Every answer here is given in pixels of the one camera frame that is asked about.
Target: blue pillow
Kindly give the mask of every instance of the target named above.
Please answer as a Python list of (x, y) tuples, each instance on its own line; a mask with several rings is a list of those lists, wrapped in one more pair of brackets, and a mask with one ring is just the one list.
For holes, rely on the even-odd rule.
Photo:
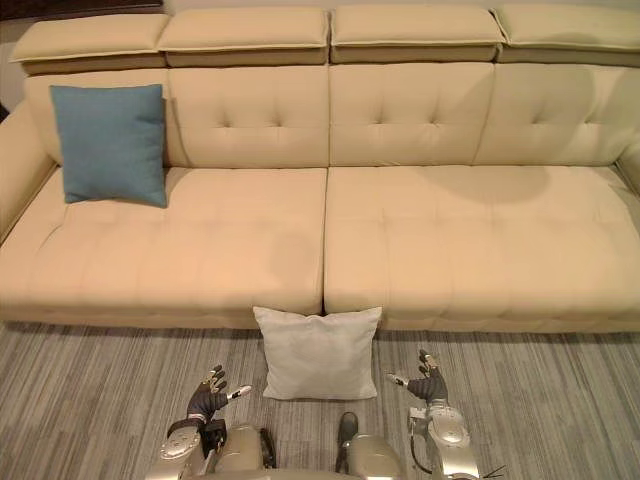
[(166, 207), (162, 85), (50, 88), (65, 201), (120, 198)]

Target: gray striped carpet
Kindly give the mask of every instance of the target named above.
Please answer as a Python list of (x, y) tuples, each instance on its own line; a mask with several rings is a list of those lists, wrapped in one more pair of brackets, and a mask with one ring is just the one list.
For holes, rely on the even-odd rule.
[[(419, 405), (382, 381), (417, 375), (437, 355), (451, 403), (465, 415), (481, 471), (506, 479), (640, 478), (640, 335), (382, 332), (374, 340), (376, 399), (263, 399), (259, 333), (0, 324), (0, 478), (143, 479), (167, 427), (207, 369), (255, 391), (226, 408), (228, 424), (271, 429), (280, 466), (330, 470), (336, 426), (355, 411), (415, 470), (406, 413)], [(422, 442), (418, 450), (422, 451)]]

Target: wall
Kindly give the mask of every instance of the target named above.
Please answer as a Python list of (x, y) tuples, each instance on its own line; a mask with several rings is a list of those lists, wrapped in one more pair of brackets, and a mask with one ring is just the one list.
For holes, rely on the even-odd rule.
[(22, 81), (26, 77), (20, 64), (9, 63), (16, 42), (31, 26), (30, 20), (0, 22), (0, 101), (11, 111), (22, 100)]
[(582, 5), (607, 5), (610, 7), (640, 8), (640, 0), (165, 0), (167, 12), (175, 13), (188, 8), (242, 7), (261, 5), (317, 5), (334, 8), (337, 5), (356, 3), (463, 3), (477, 5), (501, 5), (505, 3), (572, 3)]
[[(640, 9), (640, 0), (165, 0), (165, 9), (167, 13), (189, 8), (264, 5), (316, 5), (331, 9), (337, 5), (355, 3), (466, 3), (486, 6), (504, 3), (574, 3)], [(32, 23), (30, 20), (0, 22), (0, 101), (8, 110), (14, 109), (22, 100), (22, 81), (25, 77), (20, 66), (10, 64), (8, 60), (16, 41)]]

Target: robotic arm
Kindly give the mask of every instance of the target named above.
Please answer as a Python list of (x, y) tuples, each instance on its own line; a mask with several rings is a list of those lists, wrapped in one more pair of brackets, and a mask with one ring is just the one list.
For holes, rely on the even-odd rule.
[(250, 385), (244, 385), (223, 393), (227, 386), (221, 381), (224, 375), (218, 365), (198, 385), (189, 400), (187, 417), (169, 427), (167, 440), (146, 480), (180, 480), (205, 472), (209, 452), (217, 451), (226, 440), (224, 420), (214, 420), (214, 413), (251, 391)]
[(424, 350), (420, 350), (418, 358), (421, 363), (418, 368), (424, 378), (408, 380), (393, 373), (387, 374), (391, 381), (407, 388), (427, 403), (427, 408), (409, 409), (411, 452), (414, 460), (413, 437), (418, 434), (425, 440), (431, 439), (436, 447), (438, 458), (432, 461), (433, 470), (422, 467), (416, 460), (418, 466), (432, 474), (435, 480), (480, 479), (471, 449), (471, 437), (460, 411), (449, 405), (447, 385), (437, 362)]

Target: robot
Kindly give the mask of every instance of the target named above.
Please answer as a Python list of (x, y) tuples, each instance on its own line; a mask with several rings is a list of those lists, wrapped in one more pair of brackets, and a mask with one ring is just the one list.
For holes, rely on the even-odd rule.
[[(478, 480), (502, 476), (500, 467), (481, 477), (462, 414), (449, 406), (444, 378), (435, 359), (419, 353), (423, 378), (408, 380), (389, 373), (387, 378), (425, 400), (426, 408), (409, 410), (411, 453), (418, 467), (434, 480)], [(214, 419), (227, 403), (247, 395), (250, 385), (224, 393), (225, 372), (215, 367), (200, 383), (187, 406), (187, 416), (171, 425), (167, 440), (146, 480), (400, 480), (406, 478), (402, 462), (382, 437), (358, 432), (352, 412), (340, 419), (335, 472), (282, 470), (266, 429), (240, 425), (227, 431), (224, 420)], [(415, 455), (414, 435), (422, 435), (434, 452), (432, 468)]]

